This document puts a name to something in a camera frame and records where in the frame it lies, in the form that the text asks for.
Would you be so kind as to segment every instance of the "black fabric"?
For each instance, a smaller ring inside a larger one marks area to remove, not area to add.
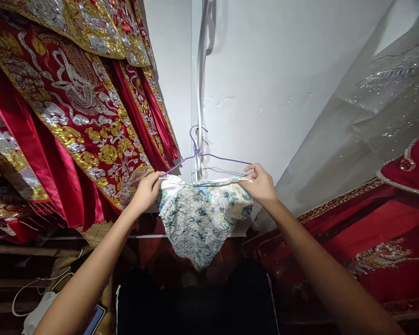
[[[265,269],[243,261],[224,288],[162,291],[147,272],[134,269],[118,294],[118,335],[278,334]]]

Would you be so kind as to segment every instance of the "beige woven fabric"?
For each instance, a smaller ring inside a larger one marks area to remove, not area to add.
[[[95,223],[92,225],[86,232],[82,231],[82,228],[76,228],[76,230],[84,236],[89,245],[94,249],[101,243],[104,236],[112,228],[112,221],[104,221],[100,223]]]

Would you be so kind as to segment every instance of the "wall stain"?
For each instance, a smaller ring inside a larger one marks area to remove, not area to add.
[[[219,108],[225,101],[229,101],[234,99],[235,97],[230,97],[229,95],[225,95],[220,98],[219,102],[216,104],[216,107]]]

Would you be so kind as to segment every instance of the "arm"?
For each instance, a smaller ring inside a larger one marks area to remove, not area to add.
[[[271,215],[306,278],[344,334],[404,334],[399,325],[295,219],[277,198],[271,176],[259,164],[239,184]]]
[[[85,330],[136,219],[155,201],[164,172],[146,177],[102,242],[49,307],[34,335],[73,335]]]

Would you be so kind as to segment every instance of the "blue floral fabric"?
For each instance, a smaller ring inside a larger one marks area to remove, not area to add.
[[[244,180],[188,184],[174,175],[163,180],[159,208],[166,235],[175,253],[189,258],[197,271],[211,263],[236,220],[250,216],[253,199],[236,184]]]

